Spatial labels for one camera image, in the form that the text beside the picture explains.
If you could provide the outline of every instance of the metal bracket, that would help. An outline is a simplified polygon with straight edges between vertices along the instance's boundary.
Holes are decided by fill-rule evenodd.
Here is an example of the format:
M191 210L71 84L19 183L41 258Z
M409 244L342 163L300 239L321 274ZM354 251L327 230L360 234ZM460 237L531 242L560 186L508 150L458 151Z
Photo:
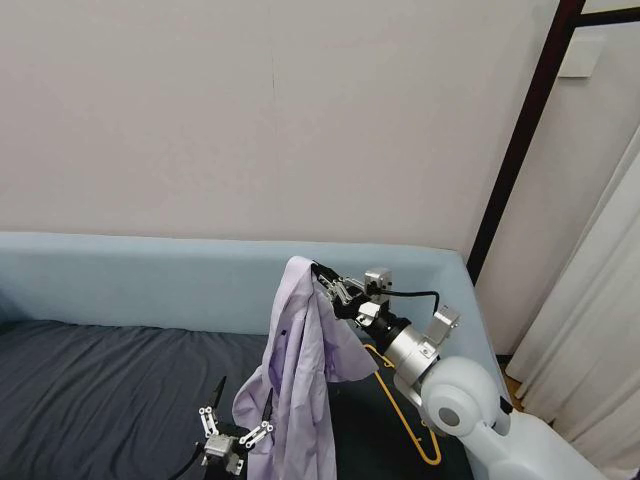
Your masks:
M273 425L271 425L268 420L263 420L259 426L240 438L240 445L244 445L247 450L251 450L256 443L271 432L273 432Z
M202 427L204 428L205 438L209 438L212 435L218 435L220 433L216 428L218 419L216 418L216 414L213 412L213 408L200 407L198 409L198 413L200 414L200 420L202 421Z

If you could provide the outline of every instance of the dark blue fabric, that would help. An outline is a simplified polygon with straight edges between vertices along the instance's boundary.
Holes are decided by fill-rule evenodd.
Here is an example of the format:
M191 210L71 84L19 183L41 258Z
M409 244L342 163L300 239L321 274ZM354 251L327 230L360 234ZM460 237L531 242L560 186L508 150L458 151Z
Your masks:
M0 479L165 479L203 431L198 407L227 375L220 412L266 337L60 322L0 325ZM185 479L201 479L194 466Z
M203 440L197 409L223 375L219 411L231 421L265 345L258 335L0 324L0 480L166 479ZM392 372L381 373L393 391ZM419 459L375 377L329 389L340 480L472 478L456 439L440 440L439 467ZM415 409L394 396L420 431ZM196 464L183 478L203 475Z

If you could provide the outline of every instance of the white curtain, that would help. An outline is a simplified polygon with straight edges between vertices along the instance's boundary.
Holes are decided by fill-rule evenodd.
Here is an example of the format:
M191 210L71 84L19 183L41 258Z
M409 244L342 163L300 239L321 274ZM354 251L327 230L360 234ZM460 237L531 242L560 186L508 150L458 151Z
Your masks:
M507 374L611 478L640 466L640 129Z

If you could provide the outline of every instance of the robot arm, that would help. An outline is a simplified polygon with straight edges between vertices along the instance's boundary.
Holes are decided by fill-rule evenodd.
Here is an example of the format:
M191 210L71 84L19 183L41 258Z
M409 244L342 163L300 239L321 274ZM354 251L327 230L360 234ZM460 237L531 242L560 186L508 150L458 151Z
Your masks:
M457 437L482 462L491 480L605 480L605 477L542 420L513 410L478 363L439 359L442 343L459 315L436 308L424 333L389 310L391 272L373 269L364 282L313 266L336 317L353 319L396 368L396 388L436 433Z

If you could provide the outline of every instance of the silver metal cylinder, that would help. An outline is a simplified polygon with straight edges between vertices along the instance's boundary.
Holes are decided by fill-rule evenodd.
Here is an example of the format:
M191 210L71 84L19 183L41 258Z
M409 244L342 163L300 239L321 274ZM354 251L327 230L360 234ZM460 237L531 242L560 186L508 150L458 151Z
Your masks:
M438 354L427 337L409 325L391 342L385 356L395 365L396 374L413 385L436 361Z

